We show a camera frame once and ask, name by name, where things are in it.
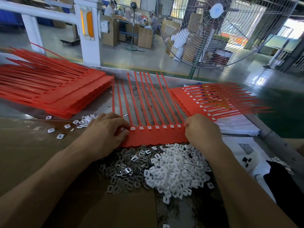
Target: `person's left hand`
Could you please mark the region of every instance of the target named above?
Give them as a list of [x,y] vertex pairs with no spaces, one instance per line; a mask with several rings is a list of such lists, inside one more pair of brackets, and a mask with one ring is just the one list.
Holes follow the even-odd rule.
[[130,123],[115,113],[101,114],[92,119],[87,129],[80,135],[71,146],[85,155],[90,161],[108,156],[114,149],[126,139],[129,134]]

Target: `fan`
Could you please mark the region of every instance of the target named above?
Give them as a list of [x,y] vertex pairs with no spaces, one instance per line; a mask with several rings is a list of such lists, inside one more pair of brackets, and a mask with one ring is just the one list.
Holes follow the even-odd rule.
[[158,0],[161,35],[171,53],[196,68],[224,67],[257,52],[298,0]]
[[126,49],[127,50],[130,50],[130,51],[137,51],[137,50],[140,50],[138,48],[135,48],[133,47],[133,37],[134,37],[134,25],[135,24],[140,24],[141,22],[144,21],[145,17],[141,17],[142,16],[142,13],[139,13],[138,10],[137,10],[137,7],[139,7],[137,5],[137,3],[133,0],[123,0],[123,3],[124,4],[130,4],[130,7],[133,11],[133,14],[129,13],[127,10],[127,8],[122,8],[123,9],[123,14],[124,14],[124,17],[132,22],[132,37],[131,37],[131,45],[127,46]]

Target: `forearm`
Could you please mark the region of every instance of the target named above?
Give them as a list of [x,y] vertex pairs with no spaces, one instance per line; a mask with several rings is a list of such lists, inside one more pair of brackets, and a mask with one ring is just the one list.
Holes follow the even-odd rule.
[[234,223],[235,220],[239,224],[246,221],[247,227],[296,227],[224,143],[218,144],[215,149],[210,151],[212,154],[208,161],[219,183],[224,204],[230,209],[228,218],[240,213],[241,217],[234,216]]
[[41,227],[72,181],[90,164],[72,146],[0,198],[0,227]]

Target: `fan hub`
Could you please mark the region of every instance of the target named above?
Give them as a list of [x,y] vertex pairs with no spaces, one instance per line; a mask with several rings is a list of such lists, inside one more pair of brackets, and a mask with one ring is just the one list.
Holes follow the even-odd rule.
[[221,14],[224,12],[224,7],[221,3],[214,4],[211,9],[209,10],[211,18],[215,19],[221,16]]

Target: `yellow light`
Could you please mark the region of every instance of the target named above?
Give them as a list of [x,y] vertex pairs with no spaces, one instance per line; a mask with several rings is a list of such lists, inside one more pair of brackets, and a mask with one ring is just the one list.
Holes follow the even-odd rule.
[[87,13],[87,24],[88,24],[88,34],[93,38],[94,31],[93,31],[93,19],[92,19],[92,12]]
[[81,23],[82,23],[82,31],[83,31],[83,35],[85,35],[85,24],[83,23],[83,15],[82,15],[82,11],[80,11],[80,15],[81,15]]

